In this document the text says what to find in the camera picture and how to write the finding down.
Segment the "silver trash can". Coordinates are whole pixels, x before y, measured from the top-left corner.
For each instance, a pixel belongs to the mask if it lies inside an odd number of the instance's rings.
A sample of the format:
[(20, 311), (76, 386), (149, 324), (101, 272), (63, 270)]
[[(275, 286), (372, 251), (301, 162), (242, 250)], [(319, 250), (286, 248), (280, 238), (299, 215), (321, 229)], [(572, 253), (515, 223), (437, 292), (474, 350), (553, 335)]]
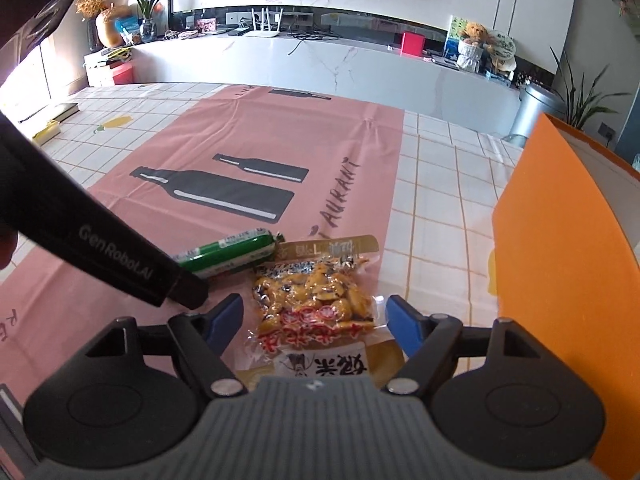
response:
[(556, 118), (563, 118), (566, 105), (560, 96), (539, 84), (526, 84), (518, 95), (520, 107), (516, 113), (514, 123), (503, 141), (522, 148), (536, 125), (538, 117), (548, 114)]

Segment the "white wifi router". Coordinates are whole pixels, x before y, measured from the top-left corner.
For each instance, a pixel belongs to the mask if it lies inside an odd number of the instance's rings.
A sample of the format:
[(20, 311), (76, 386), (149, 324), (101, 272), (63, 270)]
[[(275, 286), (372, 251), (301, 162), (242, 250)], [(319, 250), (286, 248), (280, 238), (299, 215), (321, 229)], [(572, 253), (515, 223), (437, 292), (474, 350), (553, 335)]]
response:
[(251, 10), (252, 28), (245, 33), (245, 37), (274, 38), (280, 35), (283, 8), (271, 11), (269, 8), (261, 8), (259, 11)]

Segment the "yellow tissue pack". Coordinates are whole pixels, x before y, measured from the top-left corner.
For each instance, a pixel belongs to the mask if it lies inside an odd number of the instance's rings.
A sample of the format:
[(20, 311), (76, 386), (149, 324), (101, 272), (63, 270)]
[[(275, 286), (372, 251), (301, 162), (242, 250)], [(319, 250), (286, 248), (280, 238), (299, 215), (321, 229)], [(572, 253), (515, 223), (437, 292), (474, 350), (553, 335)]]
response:
[(32, 142), (38, 146), (43, 146), (61, 132), (60, 123), (50, 120), (47, 125), (32, 137)]

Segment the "orange cardboard box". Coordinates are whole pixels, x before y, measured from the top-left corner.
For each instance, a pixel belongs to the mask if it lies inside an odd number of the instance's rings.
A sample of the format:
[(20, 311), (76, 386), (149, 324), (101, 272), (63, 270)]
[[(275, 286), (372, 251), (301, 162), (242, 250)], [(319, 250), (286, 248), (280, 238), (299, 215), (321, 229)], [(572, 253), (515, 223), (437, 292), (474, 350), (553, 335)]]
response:
[(596, 390), (593, 463), (639, 473), (639, 174), (542, 115), (492, 213), (499, 312)]

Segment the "black book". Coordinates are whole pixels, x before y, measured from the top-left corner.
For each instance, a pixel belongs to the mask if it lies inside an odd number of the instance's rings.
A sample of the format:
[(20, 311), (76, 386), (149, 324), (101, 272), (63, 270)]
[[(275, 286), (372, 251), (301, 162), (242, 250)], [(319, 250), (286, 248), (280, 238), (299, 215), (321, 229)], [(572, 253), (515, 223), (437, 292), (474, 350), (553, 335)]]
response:
[(79, 112), (76, 102), (58, 103), (45, 106), (20, 121), (21, 125), (35, 124), (36, 122), (64, 122), (69, 117)]

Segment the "red white storage box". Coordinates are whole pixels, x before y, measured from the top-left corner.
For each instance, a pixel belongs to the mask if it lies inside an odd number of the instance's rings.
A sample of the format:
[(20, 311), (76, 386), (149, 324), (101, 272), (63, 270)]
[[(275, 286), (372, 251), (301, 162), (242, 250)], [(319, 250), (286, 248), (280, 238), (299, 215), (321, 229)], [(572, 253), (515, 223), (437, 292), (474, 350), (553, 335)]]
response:
[(134, 83), (134, 64), (131, 55), (120, 52), (108, 58), (99, 52), (85, 56), (88, 84), (92, 88), (106, 88)]

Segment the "red box on console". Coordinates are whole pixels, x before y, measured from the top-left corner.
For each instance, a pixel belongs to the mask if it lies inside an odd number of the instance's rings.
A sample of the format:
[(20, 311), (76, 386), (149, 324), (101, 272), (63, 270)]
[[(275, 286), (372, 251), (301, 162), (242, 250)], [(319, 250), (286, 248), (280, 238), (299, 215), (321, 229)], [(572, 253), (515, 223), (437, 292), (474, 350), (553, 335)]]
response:
[(400, 43), (400, 54), (422, 58), (425, 37), (415, 32), (403, 32)]

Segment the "yellow bean snack pack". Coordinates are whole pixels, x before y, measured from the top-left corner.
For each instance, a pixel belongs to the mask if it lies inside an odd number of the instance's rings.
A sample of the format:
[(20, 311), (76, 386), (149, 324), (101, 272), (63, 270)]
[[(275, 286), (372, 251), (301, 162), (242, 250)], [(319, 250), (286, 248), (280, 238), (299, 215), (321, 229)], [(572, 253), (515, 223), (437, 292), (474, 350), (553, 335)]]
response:
[(373, 283), (380, 244), (370, 235), (287, 242), (255, 266), (254, 318), (241, 377), (368, 376), (383, 385), (405, 356), (388, 331)]

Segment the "lemon checkered tablecloth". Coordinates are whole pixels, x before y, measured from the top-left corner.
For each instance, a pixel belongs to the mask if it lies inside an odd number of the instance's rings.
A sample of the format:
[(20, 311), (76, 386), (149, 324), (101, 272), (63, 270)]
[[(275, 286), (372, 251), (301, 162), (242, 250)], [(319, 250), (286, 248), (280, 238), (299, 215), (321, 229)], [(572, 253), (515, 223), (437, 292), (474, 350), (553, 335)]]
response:
[(426, 311), (478, 323), (491, 214), (520, 158), (500, 140), (361, 101), (228, 84), (142, 84), (78, 93), (44, 152), (165, 252), (258, 226), (250, 202), (214, 208), (230, 178), (276, 188), (288, 240), (374, 235), (373, 283)]

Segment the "white tv console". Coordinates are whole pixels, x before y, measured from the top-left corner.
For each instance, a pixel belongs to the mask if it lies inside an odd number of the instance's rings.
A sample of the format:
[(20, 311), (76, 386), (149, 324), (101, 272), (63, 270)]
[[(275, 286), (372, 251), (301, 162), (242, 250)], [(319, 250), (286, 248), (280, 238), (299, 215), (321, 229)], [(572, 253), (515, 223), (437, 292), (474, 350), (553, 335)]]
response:
[(379, 44), (204, 36), (140, 44), (132, 50), (139, 82), (254, 84), (383, 104), (505, 136), (518, 92)]

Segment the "orange vase dried flowers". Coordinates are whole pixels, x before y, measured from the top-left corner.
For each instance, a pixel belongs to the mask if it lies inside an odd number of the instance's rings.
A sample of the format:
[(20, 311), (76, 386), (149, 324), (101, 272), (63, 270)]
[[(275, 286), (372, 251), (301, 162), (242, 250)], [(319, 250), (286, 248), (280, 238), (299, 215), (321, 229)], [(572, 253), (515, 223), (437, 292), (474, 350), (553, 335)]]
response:
[(75, 6), (76, 13), (86, 23), (90, 53), (122, 44), (122, 36), (116, 28), (121, 8), (111, 0), (75, 0)]

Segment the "green sausage stick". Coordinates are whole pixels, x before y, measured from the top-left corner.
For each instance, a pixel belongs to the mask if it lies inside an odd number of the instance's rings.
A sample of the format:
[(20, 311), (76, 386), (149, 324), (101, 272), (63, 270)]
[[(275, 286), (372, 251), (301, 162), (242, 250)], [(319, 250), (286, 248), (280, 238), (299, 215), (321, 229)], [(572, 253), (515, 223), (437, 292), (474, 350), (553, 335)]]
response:
[(272, 234), (267, 229), (257, 228), (195, 247), (172, 258), (199, 278), (213, 278), (269, 259), (284, 242), (281, 233)]

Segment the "potted snake plant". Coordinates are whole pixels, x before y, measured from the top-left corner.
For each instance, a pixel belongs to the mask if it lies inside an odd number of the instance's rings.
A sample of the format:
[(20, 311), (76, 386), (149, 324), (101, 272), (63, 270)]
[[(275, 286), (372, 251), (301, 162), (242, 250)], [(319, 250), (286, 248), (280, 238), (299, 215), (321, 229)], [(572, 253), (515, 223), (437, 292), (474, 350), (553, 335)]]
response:
[(585, 72), (577, 76), (567, 48), (561, 53), (549, 48), (555, 64), (550, 91), (564, 106), (562, 119), (575, 130), (585, 131), (585, 126), (597, 116), (618, 115), (619, 110), (610, 102), (630, 98), (630, 91), (608, 91), (601, 88), (601, 81), (608, 74), (610, 64), (605, 64), (596, 76), (588, 79)]

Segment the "teddy bear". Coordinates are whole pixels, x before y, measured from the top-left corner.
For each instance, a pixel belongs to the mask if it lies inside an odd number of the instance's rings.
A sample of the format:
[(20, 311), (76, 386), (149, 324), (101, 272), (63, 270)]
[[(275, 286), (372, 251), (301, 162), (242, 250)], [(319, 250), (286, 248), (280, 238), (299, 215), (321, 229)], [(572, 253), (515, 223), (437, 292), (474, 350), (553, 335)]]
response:
[(495, 38), (484, 25), (467, 22), (458, 42), (458, 69), (477, 74), (485, 48), (492, 50), (494, 44)]

